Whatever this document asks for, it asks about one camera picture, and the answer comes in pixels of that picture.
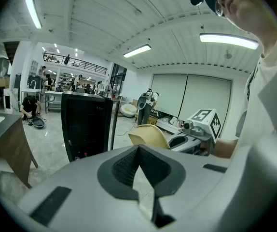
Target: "railing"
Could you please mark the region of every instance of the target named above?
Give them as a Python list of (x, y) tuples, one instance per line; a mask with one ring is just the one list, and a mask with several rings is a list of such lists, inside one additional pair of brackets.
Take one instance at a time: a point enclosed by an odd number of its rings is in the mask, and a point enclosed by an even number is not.
[(69, 61), (67, 63), (65, 63), (66, 56), (57, 55), (57, 54), (45, 53), (43, 58), (44, 58), (44, 61), (47, 61), (47, 62), (68, 64), (68, 65), (72, 65), (75, 67), (84, 68), (89, 71), (98, 72), (100, 74), (106, 74), (106, 70), (107, 70), (107, 68), (104, 68), (102, 66), (88, 63), (86, 61), (79, 60), (76, 58), (70, 58)]

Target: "ceiling light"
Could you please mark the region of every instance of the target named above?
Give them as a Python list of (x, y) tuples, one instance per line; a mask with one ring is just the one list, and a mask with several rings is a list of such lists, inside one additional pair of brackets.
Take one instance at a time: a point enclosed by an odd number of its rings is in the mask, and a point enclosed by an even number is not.
[(143, 45), (143, 46), (141, 46), (141, 47), (139, 47), (137, 49), (132, 50), (131, 52), (128, 52), (128, 53), (124, 54), (124, 57), (128, 58), (130, 56), (133, 56), (133, 55), (141, 53), (141, 52), (148, 51), (150, 49), (151, 49), (151, 46), (146, 44), (146, 45)]
[(41, 29), (42, 25), (41, 22), (39, 20), (37, 11), (36, 11), (36, 6), (34, 3), (34, 0), (25, 0), (27, 8), (29, 10), (29, 13), (31, 15), (31, 18), (33, 20), (34, 25), (36, 26), (36, 28)]
[(239, 37), (235, 35), (230, 35), (230, 34), (201, 33), (200, 38), (201, 38), (201, 42), (235, 44), (235, 45), (243, 46), (253, 50), (259, 47), (259, 43), (255, 40)]

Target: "white device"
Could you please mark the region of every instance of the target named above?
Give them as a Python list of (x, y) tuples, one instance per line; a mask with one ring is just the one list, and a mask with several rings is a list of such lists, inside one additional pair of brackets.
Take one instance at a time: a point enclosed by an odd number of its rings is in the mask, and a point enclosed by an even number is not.
[(187, 118), (182, 131), (192, 136), (204, 136), (210, 134), (213, 143), (216, 143), (221, 131), (221, 122), (216, 109), (199, 109), (195, 114)]

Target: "tiled floor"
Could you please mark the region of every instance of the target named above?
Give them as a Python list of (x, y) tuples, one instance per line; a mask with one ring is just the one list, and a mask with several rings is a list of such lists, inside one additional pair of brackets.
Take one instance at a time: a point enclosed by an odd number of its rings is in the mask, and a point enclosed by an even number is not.
[[(32, 186), (36, 186), (69, 163), (62, 134), (61, 114), (49, 112), (42, 114), (42, 117), (46, 119), (44, 129), (39, 130), (24, 123), (27, 141), (39, 165), (38, 168), (35, 168), (33, 163), (31, 163), (29, 183)], [(136, 126), (133, 118), (118, 117), (114, 148), (132, 145), (127, 131)], [(164, 132), (164, 135), (166, 138), (170, 136), (166, 132)], [(135, 175), (133, 189), (139, 193), (140, 208), (147, 217), (151, 218), (153, 188), (141, 168), (138, 169)], [(0, 193), (14, 203), (17, 203), (27, 191), (28, 189), (13, 173), (2, 172), (0, 174)]]

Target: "whiteboard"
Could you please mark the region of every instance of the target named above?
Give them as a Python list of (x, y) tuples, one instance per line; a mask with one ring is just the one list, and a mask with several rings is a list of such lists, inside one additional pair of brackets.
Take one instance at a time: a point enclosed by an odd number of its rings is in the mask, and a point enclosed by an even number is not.
[(231, 81), (189, 75), (179, 119), (187, 120), (201, 108), (214, 108), (222, 126), (229, 107)]
[(158, 92), (155, 109), (178, 117), (182, 97), (186, 88), (187, 75), (154, 75), (153, 92)]

